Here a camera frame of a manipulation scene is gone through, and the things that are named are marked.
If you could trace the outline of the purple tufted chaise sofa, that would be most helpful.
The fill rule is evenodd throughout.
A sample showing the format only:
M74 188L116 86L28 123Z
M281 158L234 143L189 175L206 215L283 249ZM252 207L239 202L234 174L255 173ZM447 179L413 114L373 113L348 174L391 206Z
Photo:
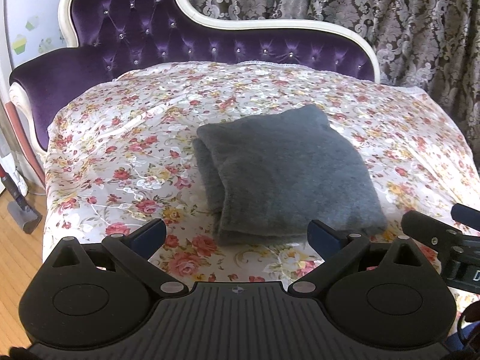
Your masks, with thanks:
M264 61L380 80L370 44L324 21L214 19L189 0L60 0L58 26L65 47L22 63L9 77L7 115L39 179L56 113L87 89L135 69Z

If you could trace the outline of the grey argyle knit sweater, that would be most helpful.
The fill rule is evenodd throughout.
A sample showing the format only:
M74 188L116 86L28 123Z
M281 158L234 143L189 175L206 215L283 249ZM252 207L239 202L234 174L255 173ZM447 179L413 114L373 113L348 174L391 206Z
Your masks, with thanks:
M315 105L205 124L193 149L220 244L303 242L313 219L368 236L387 227L364 159Z

